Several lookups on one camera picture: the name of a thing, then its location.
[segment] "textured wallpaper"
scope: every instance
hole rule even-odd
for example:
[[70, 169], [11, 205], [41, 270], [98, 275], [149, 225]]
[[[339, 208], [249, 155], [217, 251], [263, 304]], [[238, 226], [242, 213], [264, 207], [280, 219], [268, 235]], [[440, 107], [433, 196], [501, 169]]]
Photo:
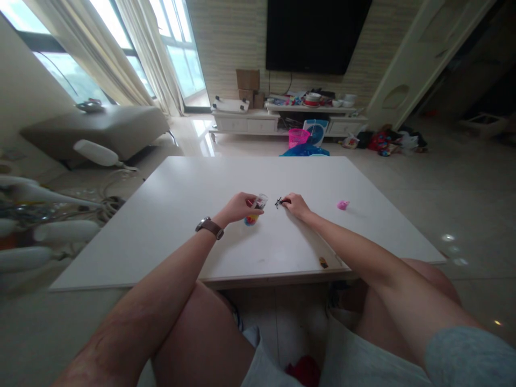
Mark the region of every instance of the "textured wallpaper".
[[[186, 1], [210, 100], [238, 98], [236, 68], [259, 69], [261, 91], [267, 93], [267, 0]], [[294, 73], [291, 89], [357, 94], [357, 106], [367, 106], [421, 4], [373, 0], [346, 74]], [[285, 92], [289, 82], [290, 73], [271, 71], [271, 92]]]

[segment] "tv stand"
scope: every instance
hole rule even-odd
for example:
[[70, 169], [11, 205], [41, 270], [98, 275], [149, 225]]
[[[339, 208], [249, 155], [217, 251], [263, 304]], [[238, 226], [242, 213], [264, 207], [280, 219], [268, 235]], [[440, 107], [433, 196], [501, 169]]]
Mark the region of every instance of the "tv stand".
[[350, 117], [356, 109], [347, 107], [307, 107], [265, 104], [266, 109], [250, 109], [247, 113], [228, 113], [213, 111], [212, 114], [217, 123], [217, 129], [209, 131], [213, 142], [216, 134], [251, 134], [251, 135], [288, 135], [288, 130], [278, 128], [280, 112], [312, 113], [314, 118], [319, 114], [329, 115], [329, 125], [325, 133], [326, 137], [346, 137], [356, 134], [360, 128], [367, 124], [368, 118], [360, 115]]

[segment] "pink basket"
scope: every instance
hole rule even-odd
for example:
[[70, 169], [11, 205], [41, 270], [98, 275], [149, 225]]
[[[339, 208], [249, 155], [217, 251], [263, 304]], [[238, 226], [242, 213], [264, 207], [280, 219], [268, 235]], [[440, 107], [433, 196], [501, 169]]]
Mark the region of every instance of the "pink basket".
[[291, 129], [289, 130], [289, 149], [299, 144], [304, 144], [310, 137], [310, 132], [304, 129]]

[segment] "wristwatch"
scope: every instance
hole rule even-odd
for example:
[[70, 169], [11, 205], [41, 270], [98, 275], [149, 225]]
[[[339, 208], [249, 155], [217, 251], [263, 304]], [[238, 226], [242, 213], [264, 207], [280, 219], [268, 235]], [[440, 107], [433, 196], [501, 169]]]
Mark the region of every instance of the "wristwatch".
[[222, 238], [224, 235], [224, 229], [217, 225], [215, 222], [212, 222], [210, 217], [206, 217], [201, 220], [195, 228], [195, 232], [199, 231], [201, 228], [210, 230], [213, 234], [215, 234], [217, 240], [220, 240], [220, 238]]

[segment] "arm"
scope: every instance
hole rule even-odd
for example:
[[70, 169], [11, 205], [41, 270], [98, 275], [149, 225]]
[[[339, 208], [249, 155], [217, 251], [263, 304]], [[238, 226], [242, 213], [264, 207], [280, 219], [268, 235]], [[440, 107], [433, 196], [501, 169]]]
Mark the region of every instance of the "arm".
[[[238, 193], [212, 221], [225, 228], [250, 214], [263, 214], [247, 206], [246, 200], [255, 198]], [[181, 313], [215, 241], [202, 228], [136, 284], [54, 385], [136, 385]]]
[[419, 364], [435, 333], [457, 325], [483, 327], [417, 271], [383, 247], [310, 211], [300, 195], [283, 206], [307, 223], [380, 296]]

